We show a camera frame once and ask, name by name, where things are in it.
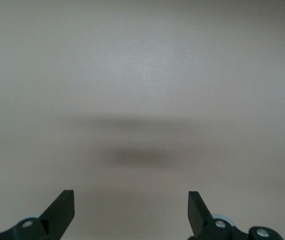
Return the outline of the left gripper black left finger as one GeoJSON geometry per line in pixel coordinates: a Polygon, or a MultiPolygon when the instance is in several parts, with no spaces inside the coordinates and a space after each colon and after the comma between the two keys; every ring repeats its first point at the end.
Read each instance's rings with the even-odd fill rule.
{"type": "Polygon", "coordinates": [[[23,219],[0,232],[0,240],[60,240],[74,216],[74,191],[63,190],[40,216],[23,219]]]}

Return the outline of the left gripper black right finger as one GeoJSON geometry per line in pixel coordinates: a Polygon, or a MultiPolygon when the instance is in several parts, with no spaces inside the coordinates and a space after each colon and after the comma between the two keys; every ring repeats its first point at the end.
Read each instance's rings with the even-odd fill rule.
{"type": "Polygon", "coordinates": [[[188,192],[188,221],[193,233],[191,240],[281,240],[275,230],[252,226],[248,232],[239,230],[227,216],[212,214],[197,191],[188,192]]]}

